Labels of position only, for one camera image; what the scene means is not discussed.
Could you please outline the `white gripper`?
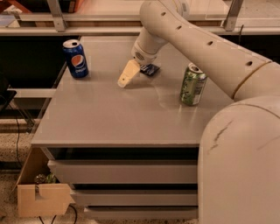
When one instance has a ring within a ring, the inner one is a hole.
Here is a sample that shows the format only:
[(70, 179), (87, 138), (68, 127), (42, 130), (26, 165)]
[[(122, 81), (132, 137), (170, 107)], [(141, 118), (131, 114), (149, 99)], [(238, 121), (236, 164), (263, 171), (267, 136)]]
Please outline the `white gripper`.
[(158, 56), (157, 54), (145, 52), (137, 42), (134, 43), (131, 54), (133, 59), (128, 61), (117, 81), (117, 84), (120, 88), (125, 88), (131, 82), (131, 80), (140, 73), (140, 65), (149, 65)]

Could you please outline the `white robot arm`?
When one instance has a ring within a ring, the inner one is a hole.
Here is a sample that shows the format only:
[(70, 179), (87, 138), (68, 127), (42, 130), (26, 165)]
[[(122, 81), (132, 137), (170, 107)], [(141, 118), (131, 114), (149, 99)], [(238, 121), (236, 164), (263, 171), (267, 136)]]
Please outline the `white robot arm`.
[(189, 23), (183, 0), (144, 0), (142, 30), (118, 84), (126, 87), (165, 44), (173, 45), (230, 99), (199, 143), (199, 224), (280, 224), (280, 67)]

